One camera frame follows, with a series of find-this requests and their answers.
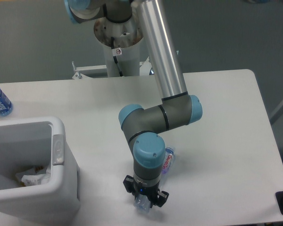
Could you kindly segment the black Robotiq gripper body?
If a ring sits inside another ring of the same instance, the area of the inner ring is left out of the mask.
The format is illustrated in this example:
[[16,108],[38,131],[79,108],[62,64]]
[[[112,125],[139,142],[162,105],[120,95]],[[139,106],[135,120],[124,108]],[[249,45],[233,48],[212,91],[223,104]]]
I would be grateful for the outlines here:
[[145,195],[148,197],[150,202],[158,202],[158,188],[159,182],[157,182],[154,186],[145,187],[139,185],[134,180],[132,182],[132,191],[131,194],[136,198],[139,194]]

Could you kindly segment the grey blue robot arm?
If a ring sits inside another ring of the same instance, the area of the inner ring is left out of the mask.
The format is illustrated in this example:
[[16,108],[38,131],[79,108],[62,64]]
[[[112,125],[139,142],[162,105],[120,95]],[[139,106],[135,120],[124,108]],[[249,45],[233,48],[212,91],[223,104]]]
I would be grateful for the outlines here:
[[162,207],[169,193],[162,190],[173,151],[161,133],[201,119],[199,99],[188,93],[161,0],[67,0],[74,23],[93,21],[96,40],[103,47],[108,77],[141,75],[140,48],[148,51],[151,77],[160,101],[155,106],[129,104],[118,115],[133,157],[133,175],[123,184],[135,207],[149,211]]

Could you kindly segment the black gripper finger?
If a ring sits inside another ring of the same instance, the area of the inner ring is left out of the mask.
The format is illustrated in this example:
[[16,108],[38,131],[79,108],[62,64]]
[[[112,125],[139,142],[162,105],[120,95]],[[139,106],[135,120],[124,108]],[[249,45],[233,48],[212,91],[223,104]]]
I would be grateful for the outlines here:
[[123,185],[125,186],[125,189],[128,193],[135,194],[133,177],[126,175],[126,177],[123,180]]
[[150,195],[150,208],[153,206],[162,207],[168,200],[169,193],[157,190]]

